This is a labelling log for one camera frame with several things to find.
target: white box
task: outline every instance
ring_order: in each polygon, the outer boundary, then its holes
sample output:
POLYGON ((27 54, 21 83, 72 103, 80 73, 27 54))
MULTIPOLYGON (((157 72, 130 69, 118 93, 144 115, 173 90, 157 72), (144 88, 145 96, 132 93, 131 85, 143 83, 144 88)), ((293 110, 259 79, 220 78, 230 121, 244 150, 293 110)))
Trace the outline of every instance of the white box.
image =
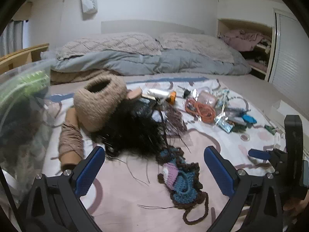
POLYGON ((286 102, 280 100, 273 104, 268 117, 271 121, 281 125, 284 128, 284 120, 286 115, 299 115, 302 120, 302 131, 304 133, 304 149, 309 153, 309 121, 286 102))

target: human hand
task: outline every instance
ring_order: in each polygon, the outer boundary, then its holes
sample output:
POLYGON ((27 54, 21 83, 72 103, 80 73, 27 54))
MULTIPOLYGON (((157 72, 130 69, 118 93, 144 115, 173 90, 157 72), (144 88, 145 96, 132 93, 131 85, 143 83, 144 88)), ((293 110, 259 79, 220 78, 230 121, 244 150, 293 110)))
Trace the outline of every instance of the human hand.
POLYGON ((309 203, 309 190, 304 200, 300 200, 295 197, 287 200, 283 206, 284 211, 293 210, 291 216, 297 216, 299 213, 303 212, 309 203))

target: pillow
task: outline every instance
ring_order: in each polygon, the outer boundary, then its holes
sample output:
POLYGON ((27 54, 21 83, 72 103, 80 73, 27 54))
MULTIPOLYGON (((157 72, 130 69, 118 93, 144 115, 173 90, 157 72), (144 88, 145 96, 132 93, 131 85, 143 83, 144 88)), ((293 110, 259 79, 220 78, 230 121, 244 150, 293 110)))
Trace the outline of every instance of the pillow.
POLYGON ((73 56, 82 56, 90 52, 103 50, 122 51, 141 55, 161 55, 156 41, 145 33, 126 32, 100 34, 89 38, 79 38, 68 42, 57 53, 58 60, 73 56))
POLYGON ((163 49, 182 49, 210 57, 212 60, 234 63, 228 46, 220 39, 208 35, 164 33, 158 41, 163 49))
POLYGON ((41 57, 41 60, 56 58, 56 51, 50 50, 50 51, 41 52, 40 57, 41 57))

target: brown yarn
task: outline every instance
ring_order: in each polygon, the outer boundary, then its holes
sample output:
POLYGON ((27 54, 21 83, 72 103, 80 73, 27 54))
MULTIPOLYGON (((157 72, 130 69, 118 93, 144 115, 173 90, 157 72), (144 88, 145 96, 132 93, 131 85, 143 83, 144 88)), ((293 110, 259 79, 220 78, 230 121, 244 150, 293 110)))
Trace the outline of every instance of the brown yarn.
POLYGON ((84 142, 78 127, 68 121, 62 124, 62 132, 59 141, 59 159, 65 153, 74 151, 81 159, 84 159, 84 142))
POLYGON ((210 105, 202 104, 193 98, 189 98, 187 99, 184 107, 187 113, 193 116, 200 116, 204 123, 211 124, 214 122, 216 112, 210 105))
POLYGON ((188 130, 182 119, 182 114, 178 109, 173 108, 171 104, 167 103, 166 107, 166 129, 168 130, 169 135, 176 135, 180 137, 188 130))
POLYGON ((195 221, 188 221, 187 216, 188 214, 191 212, 191 210, 193 209, 194 206, 187 208, 185 213, 182 216, 183 221, 187 224, 187 225, 195 225, 201 221, 203 221, 207 215, 208 215, 208 194, 206 192, 202 192, 202 197, 199 197, 197 204, 202 204, 203 201, 205 200, 205 213, 202 217, 198 218, 195 221))

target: metal screw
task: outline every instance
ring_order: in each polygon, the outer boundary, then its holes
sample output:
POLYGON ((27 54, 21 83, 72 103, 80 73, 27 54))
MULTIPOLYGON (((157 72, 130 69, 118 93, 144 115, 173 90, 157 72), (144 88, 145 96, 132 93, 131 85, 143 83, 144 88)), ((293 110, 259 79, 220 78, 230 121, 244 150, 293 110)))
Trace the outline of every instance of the metal screw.
POLYGON ((70 169, 67 169, 63 172, 64 176, 69 176, 72 173, 70 169))
POLYGON ((37 180, 42 179, 42 177, 43 177, 43 175, 42 175, 41 173, 38 173, 38 174, 36 175, 36 179, 37 179, 37 180))
POLYGON ((246 171, 243 170, 243 169, 239 169, 239 170, 237 171, 237 173, 238 173, 240 176, 244 176, 244 175, 246 174, 246 171))
POLYGON ((266 176, 267 176, 268 179, 273 179, 273 174, 272 173, 268 173, 266 176))

